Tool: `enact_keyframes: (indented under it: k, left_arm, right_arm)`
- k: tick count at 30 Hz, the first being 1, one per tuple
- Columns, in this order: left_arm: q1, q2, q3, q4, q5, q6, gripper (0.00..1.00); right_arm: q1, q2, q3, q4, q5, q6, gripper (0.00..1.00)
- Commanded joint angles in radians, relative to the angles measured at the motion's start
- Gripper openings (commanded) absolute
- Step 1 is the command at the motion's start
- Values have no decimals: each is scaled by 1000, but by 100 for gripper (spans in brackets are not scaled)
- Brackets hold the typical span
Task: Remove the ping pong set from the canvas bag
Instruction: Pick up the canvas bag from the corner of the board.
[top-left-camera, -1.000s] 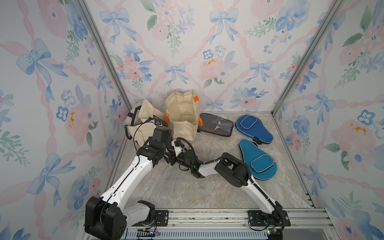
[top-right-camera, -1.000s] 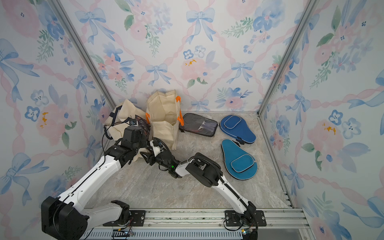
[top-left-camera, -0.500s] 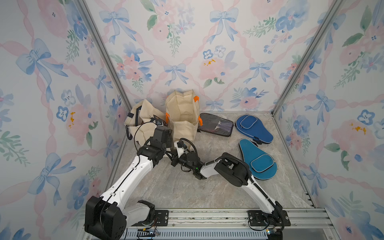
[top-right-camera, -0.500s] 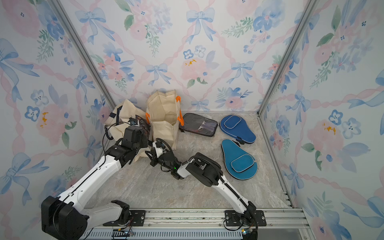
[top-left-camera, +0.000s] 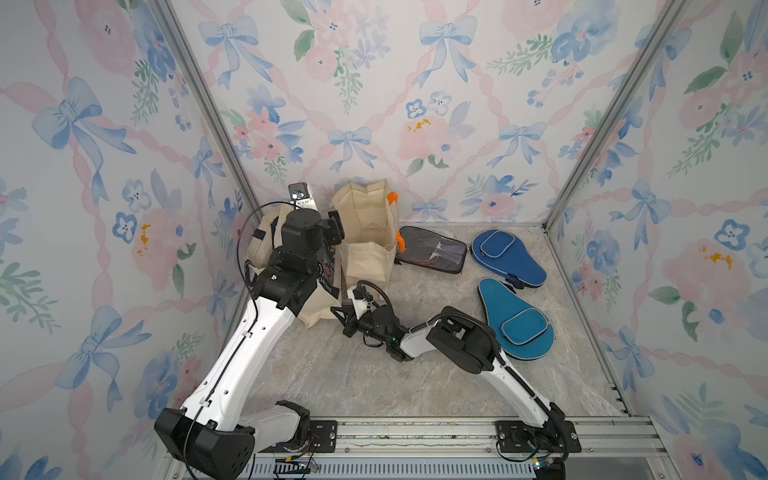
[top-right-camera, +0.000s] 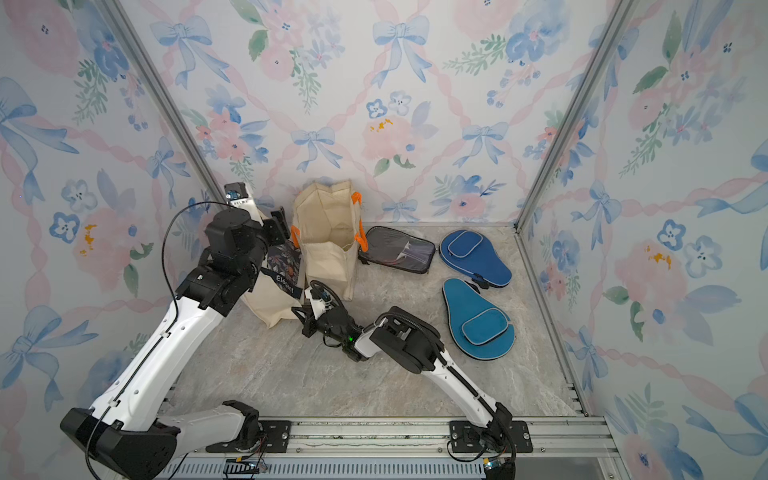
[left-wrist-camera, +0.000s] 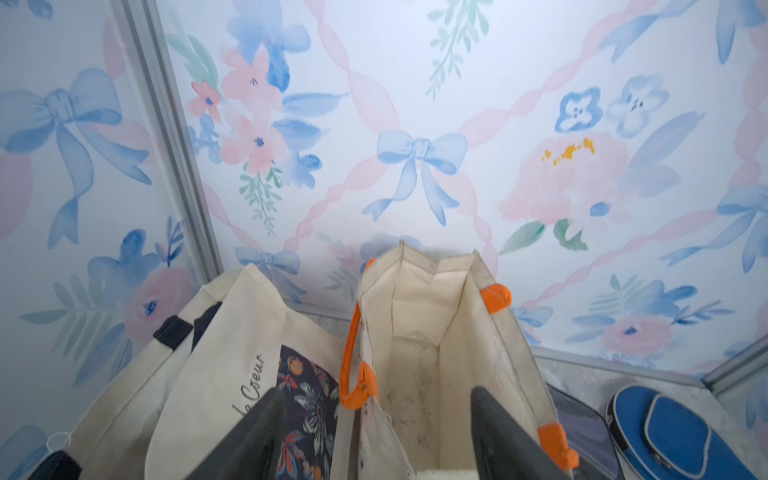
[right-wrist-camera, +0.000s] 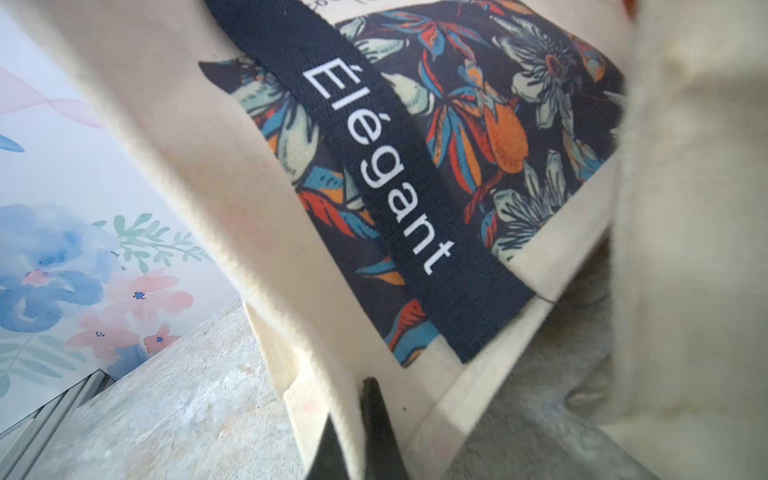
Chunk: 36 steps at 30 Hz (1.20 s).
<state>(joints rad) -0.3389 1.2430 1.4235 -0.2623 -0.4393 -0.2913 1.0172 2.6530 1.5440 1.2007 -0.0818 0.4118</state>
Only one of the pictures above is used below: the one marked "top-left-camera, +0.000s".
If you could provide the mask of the canvas bag navy handles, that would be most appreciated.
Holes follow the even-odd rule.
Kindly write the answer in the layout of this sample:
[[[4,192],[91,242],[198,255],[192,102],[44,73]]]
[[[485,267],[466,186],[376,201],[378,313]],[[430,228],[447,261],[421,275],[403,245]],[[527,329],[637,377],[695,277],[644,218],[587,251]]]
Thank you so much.
[[[282,244],[281,227],[293,210],[293,205],[286,202],[270,205],[270,211],[253,231],[243,264],[244,274],[253,299],[272,300],[279,309],[290,310],[311,327],[321,319],[331,318],[330,308],[340,305],[336,274],[338,245],[329,253],[323,275],[300,274],[270,266],[273,250]]]

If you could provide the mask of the canvas bag orange handles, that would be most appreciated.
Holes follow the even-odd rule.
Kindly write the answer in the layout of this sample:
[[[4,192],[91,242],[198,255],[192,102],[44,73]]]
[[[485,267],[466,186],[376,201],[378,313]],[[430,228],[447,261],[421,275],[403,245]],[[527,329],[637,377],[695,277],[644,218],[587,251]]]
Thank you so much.
[[[398,194],[384,180],[349,182],[334,194],[331,209],[345,233],[338,247],[344,284],[366,280],[386,290],[398,251]]]

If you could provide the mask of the black paddle case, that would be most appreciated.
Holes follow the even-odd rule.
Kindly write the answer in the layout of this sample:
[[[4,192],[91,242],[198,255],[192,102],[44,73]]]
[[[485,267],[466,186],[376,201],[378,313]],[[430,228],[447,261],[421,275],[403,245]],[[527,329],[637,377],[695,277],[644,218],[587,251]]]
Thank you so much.
[[[415,226],[403,226],[397,237],[396,264],[410,264],[438,272],[460,274],[468,246],[457,239]]]

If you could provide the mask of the blue paddle case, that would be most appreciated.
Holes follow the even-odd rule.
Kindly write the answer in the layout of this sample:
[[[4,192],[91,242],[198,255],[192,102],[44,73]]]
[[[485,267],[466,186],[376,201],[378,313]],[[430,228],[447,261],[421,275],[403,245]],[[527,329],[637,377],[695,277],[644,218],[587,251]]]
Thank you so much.
[[[502,230],[479,233],[470,245],[470,253],[482,268],[503,278],[513,289],[538,288],[546,271],[534,260],[524,242]]]

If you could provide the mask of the teal paddle case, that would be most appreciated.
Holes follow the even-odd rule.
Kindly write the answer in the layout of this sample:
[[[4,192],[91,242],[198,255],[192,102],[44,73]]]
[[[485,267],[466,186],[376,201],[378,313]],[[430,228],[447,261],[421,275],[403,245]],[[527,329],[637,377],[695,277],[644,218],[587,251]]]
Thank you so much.
[[[482,279],[477,290],[487,323],[508,357],[533,361],[551,351],[555,332],[541,310],[496,279]]]

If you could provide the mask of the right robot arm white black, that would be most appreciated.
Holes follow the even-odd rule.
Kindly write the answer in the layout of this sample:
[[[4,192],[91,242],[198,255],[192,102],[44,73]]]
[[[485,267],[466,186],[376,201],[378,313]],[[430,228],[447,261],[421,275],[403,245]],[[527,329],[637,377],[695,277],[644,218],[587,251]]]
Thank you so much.
[[[345,336],[360,332],[366,341],[374,341],[374,348],[385,348],[398,362],[436,351],[461,370],[481,376],[512,405],[536,448],[570,453],[565,414],[513,367],[488,325],[450,306],[411,328],[401,325],[388,304],[367,306],[355,301],[333,307],[331,313],[342,324]]]

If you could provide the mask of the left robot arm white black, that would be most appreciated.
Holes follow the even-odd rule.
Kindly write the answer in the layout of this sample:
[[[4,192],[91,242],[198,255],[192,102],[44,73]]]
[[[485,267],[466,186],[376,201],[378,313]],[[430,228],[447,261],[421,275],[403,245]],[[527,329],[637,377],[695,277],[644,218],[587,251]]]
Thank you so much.
[[[170,455],[184,464],[192,478],[236,479],[254,454],[272,447],[290,452],[311,448],[308,409],[279,401],[257,413],[250,424],[241,421],[243,407],[259,372],[278,341],[320,289],[322,261],[341,244],[340,216],[322,216],[311,208],[296,208],[281,227],[281,244],[266,267],[244,269],[251,305],[236,332],[197,389],[181,408],[165,408],[154,430]]]

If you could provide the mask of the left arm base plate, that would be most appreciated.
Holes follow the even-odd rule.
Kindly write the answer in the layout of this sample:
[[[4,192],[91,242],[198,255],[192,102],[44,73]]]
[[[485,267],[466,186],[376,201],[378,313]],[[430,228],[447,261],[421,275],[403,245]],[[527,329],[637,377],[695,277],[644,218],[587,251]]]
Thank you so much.
[[[302,421],[292,439],[277,443],[262,450],[262,453],[304,454],[334,453],[338,436],[336,420]]]

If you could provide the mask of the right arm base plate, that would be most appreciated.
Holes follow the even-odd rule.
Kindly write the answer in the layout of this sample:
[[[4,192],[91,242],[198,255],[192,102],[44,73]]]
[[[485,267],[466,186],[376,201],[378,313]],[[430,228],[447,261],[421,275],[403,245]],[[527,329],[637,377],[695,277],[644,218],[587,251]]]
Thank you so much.
[[[570,454],[582,452],[579,436],[571,421],[563,422],[563,436],[555,431],[555,440],[547,435],[546,430],[530,427],[519,420],[495,421],[494,429],[499,450],[504,455],[521,454],[527,456],[534,450],[538,450],[540,455],[562,454],[564,447],[567,447]]]

